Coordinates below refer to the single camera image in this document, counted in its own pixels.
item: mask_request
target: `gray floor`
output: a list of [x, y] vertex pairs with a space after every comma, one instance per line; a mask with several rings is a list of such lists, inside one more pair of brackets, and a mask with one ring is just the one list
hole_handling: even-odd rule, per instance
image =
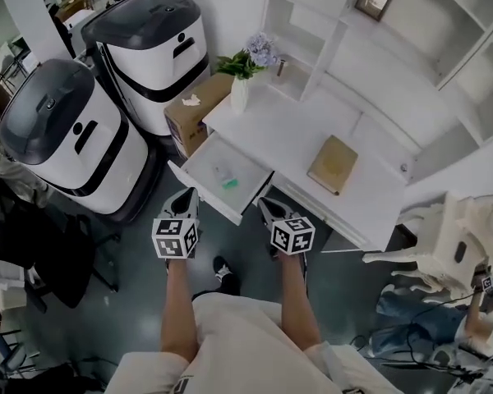
[[[161, 205], [182, 185], [166, 169], [154, 196], [145, 211], [122, 232], [122, 242], [110, 243], [98, 255], [99, 269], [109, 279], [116, 278], [120, 286], [111, 294], [92, 279], [84, 299], [76, 309], [68, 309], [53, 295], [44, 300], [48, 312], [41, 314], [28, 305], [16, 317], [24, 329], [23, 338], [33, 349], [41, 351], [39, 368], [67, 360], [99, 356], [118, 362], [128, 351], [153, 351], [159, 346], [161, 309], [164, 304], [166, 272], [164, 262], [158, 260], [150, 239], [152, 219]], [[277, 190], [270, 196], [292, 204]], [[55, 204], [71, 213], [82, 208], [63, 197]], [[347, 343], [357, 334], [368, 335], [377, 328], [375, 304], [381, 288], [390, 282], [392, 266], [387, 263], [364, 264], [361, 253], [319, 254], [330, 229], [309, 215], [316, 226], [316, 239], [309, 258], [309, 294], [326, 340]], [[251, 206], [236, 227], [208, 204], [200, 204], [200, 229], [203, 234], [197, 246], [196, 258], [189, 263], [191, 289], [194, 292], [218, 285], [211, 267], [211, 259], [221, 254], [228, 259], [242, 279], [242, 294], [262, 300], [278, 301], [280, 292], [279, 265], [269, 260], [265, 245], [268, 231]], [[95, 221], [98, 236], [108, 228]], [[403, 244], [394, 236], [391, 248]], [[110, 269], [107, 260], [116, 267]], [[398, 371], [379, 366], [398, 388], [407, 393], [447, 392], [453, 381], [441, 373], [430, 371]], [[84, 374], [96, 372], [109, 380], [114, 367], [110, 364], [81, 364]]]

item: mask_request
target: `picture frame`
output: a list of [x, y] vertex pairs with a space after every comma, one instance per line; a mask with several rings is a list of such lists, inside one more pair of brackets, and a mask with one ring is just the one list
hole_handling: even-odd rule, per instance
[[381, 21], [392, 0], [357, 0], [354, 6], [375, 21]]

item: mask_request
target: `green leaves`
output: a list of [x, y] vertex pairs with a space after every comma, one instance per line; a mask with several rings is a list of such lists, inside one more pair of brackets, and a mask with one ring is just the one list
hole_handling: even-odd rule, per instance
[[218, 59], [217, 72], [236, 76], [239, 79], [250, 79], [255, 73], [263, 71], [266, 68], [257, 66], [245, 49], [242, 49], [232, 58], [218, 57]]

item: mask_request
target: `white vase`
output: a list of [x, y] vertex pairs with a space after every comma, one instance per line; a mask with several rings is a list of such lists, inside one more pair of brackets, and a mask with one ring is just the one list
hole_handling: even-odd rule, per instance
[[249, 87], [250, 79], [234, 78], [232, 90], [230, 91], [230, 99], [232, 102], [232, 109], [237, 114], [245, 112], [248, 102]]

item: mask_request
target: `tan notebook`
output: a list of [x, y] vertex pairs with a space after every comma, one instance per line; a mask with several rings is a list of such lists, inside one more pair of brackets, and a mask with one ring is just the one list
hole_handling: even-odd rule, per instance
[[323, 143], [307, 175], [334, 195], [339, 195], [357, 159], [354, 150], [332, 135]]

